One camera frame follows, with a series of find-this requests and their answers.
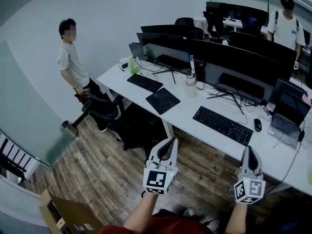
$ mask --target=forearm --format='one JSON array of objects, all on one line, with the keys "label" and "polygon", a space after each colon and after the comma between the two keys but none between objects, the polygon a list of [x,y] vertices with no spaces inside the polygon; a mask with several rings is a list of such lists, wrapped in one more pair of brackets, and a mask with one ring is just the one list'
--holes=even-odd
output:
[{"label": "forearm", "polygon": [[68,84],[72,85],[74,88],[78,88],[79,85],[77,82],[69,75],[66,69],[60,71],[62,77],[64,78],[65,81],[67,81]]},{"label": "forearm", "polygon": [[267,32],[267,40],[272,41],[272,39],[273,39],[273,34],[270,31],[268,31]]},{"label": "forearm", "polygon": [[123,227],[136,234],[143,233],[152,219],[157,198],[157,194],[146,193]]},{"label": "forearm", "polygon": [[296,45],[296,52],[297,52],[296,61],[298,61],[299,56],[300,56],[300,52],[301,52],[301,45],[300,44]]},{"label": "forearm", "polygon": [[232,212],[225,234],[245,234],[247,204],[237,203]]}]

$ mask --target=pink object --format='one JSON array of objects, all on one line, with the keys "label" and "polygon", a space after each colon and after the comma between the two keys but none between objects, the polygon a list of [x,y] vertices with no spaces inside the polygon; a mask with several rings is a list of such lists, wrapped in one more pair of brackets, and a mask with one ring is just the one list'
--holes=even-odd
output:
[{"label": "pink object", "polygon": [[302,100],[307,103],[310,107],[312,107],[311,105],[311,100],[306,96],[306,95],[303,95],[302,96]]}]

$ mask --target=computer mouse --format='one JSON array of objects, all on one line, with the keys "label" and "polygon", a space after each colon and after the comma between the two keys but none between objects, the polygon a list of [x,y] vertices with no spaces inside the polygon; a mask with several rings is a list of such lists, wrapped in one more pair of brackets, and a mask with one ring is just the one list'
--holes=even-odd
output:
[{"label": "computer mouse", "polygon": [[302,130],[302,131],[300,132],[300,134],[299,134],[298,142],[301,142],[301,141],[303,140],[304,134],[305,134],[305,132]]},{"label": "computer mouse", "polygon": [[261,121],[259,119],[254,119],[254,129],[257,132],[260,132],[262,130],[262,124],[261,124]]}]

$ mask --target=wooden floor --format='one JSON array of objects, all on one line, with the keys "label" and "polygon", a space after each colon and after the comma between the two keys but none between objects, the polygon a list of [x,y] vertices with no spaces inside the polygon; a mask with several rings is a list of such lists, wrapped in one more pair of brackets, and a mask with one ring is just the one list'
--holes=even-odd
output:
[{"label": "wooden floor", "polygon": [[[78,129],[76,142],[54,166],[41,165],[22,186],[37,194],[48,188],[56,196],[88,204],[104,225],[122,225],[141,199],[144,151],[123,151],[114,134],[101,133],[90,117]],[[229,210],[239,162],[181,130],[175,129],[175,135],[179,173],[169,194],[159,197],[155,212],[164,208],[179,213],[194,207],[203,220],[211,220]],[[265,218],[282,198],[298,194],[290,189],[270,195],[252,205],[249,213]],[[210,228],[217,225],[215,221]]]}]

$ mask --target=man in white t-shirt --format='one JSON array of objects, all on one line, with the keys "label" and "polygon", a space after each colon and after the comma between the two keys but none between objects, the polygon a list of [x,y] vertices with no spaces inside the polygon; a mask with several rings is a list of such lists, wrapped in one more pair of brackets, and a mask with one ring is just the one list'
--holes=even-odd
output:
[{"label": "man in white t-shirt", "polygon": [[281,0],[283,10],[272,12],[268,24],[267,39],[277,42],[297,52],[299,58],[301,46],[305,46],[303,27],[293,15],[293,0]]},{"label": "man in white t-shirt", "polygon": [[[58,65],[62,77],[72,85],[77,94],[80,96],[87,93],[90,89],[97,97],[103,96],[99,86],[89,78],[88,72],[79,62],[77,50],[73,41],[76,39],[76,22],[73,19],[63,20],[58,28],[60,37],[63,42],[58,56]],[[107,122],[93,117],[97,123],[97,127],[101,132],[107,130]]]}]

